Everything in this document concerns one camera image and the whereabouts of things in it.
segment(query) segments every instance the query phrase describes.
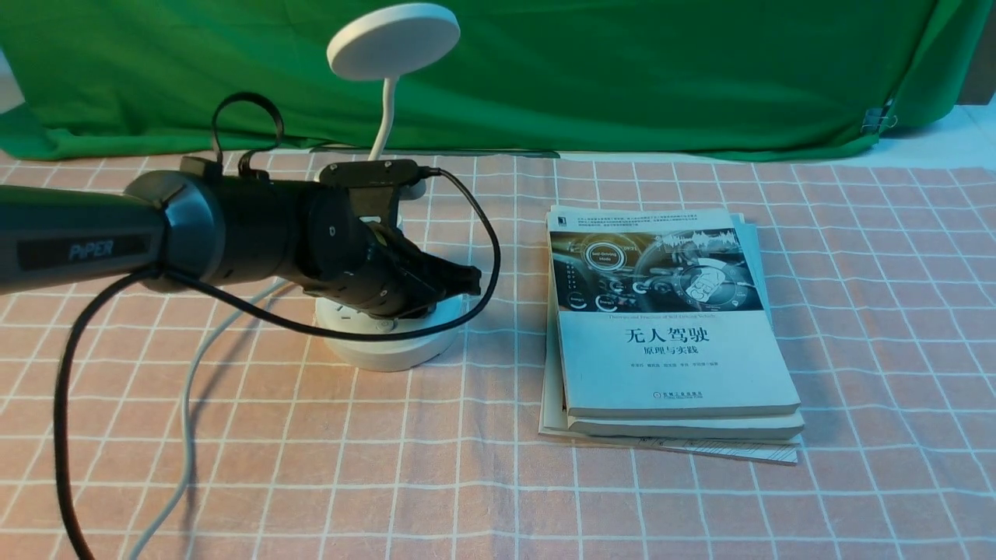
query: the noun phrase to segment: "stack of books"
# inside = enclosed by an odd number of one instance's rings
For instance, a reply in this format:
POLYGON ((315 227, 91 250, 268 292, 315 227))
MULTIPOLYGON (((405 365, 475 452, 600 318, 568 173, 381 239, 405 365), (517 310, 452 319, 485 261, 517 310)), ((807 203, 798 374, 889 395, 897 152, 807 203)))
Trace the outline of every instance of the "stack of books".
POLYGON ((540 433, 797 462, 800 399, 756 226, 554 206, 540 433))

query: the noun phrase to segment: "green cloth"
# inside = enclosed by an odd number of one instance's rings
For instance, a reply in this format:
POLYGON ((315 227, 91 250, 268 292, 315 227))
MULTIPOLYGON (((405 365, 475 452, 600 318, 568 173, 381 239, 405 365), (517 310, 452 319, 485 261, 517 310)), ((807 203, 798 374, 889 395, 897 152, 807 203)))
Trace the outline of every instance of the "green cloth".
MULTIPOLYGON (((954 106, 993 0, 452 0, 462 29, 401 79, 388 149, 684 151, 825 158, 874 145, 869 110, 922 126, 954 106)), ((369 146, 380 84, 325 50, 370 0, 5 0, 0 48, 27 105, 0 148, 29 159, 210 146, 218 103, 273 100, 285 146, 369 146)), ((223 145, 267 145, 238 104, 223 145)))

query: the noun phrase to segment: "round lamp head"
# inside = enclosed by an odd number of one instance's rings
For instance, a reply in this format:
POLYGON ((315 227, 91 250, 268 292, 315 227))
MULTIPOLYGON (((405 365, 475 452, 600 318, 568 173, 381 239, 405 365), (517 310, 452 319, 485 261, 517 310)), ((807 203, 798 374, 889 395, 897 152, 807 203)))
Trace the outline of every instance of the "round lamp head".
POLYGON ((390 6, 340 30, 329 43, 329 66, 344 80, 400 78, 446 56, 460 39, 453 12, 435 4, 390 6))

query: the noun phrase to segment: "desk lamp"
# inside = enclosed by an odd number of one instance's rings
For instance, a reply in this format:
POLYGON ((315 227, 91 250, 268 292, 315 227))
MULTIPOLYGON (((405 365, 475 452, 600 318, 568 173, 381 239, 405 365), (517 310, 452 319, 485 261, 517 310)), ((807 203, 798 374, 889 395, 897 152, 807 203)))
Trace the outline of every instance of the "desk lamp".
MULTIPOLYGON (((394 119, 394 92, 400 78, 435 63, 449 53, 459 39, 460 26, 453 12, 429 3, 399 4, 370 12, 346 25, 332 38, 327 56, 329 67, 336 76, 352 82, 383 81, 383 113, 368 160, 380 159, 387 144, 394 119)), ((384 164, 390 165, 390 161, 386 160, 384 164)), ((456 319, 462 304, 462 296, 456 296, 439 302, 433 311, 420 318, 378 320, 332 300, 318 298, 316 317, 322 328, 336 331, 409 332, 456 319)), ((450 329, 397 342, 326 339, 326 343, 353 366, 396 372, 442 354, 456 336, 457 330, 450 329)))

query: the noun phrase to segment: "pink checkered tablecloth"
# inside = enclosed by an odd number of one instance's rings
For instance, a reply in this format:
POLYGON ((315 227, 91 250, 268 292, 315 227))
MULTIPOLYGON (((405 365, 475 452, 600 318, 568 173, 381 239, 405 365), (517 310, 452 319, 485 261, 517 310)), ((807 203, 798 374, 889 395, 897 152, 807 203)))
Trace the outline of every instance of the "pink checkered tablecloth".
MULTIPOLYGON (((311 178, 343 158, 254 161, 311 178)), ((240 321, 199 374, 197 483, 148 558, 996 558, 996 174, 418 159, 472 186, 502 239, 489 308, 448 353, 400 374, 359 372, 321 340, 240 321), (556 202, 725 205, 760 226, 807 422, 799 464, 537 435, 556 202)), ((118 191, 177 162, 0 158, 0 182, 118 191)), ((445 181, 402 212, 423 248, 490 271, 484 230, 445 181)), ((0 297, 4 558, 70 557, 51 393, 70 324, 107 283, 0 297)), ((314 301, 295 290, 272 310, 310 322, 314 301)), ((99 557, 126 554, 171 494, 187 363, 230 311, 133 288, 81 345, 72 469, 99 557)))

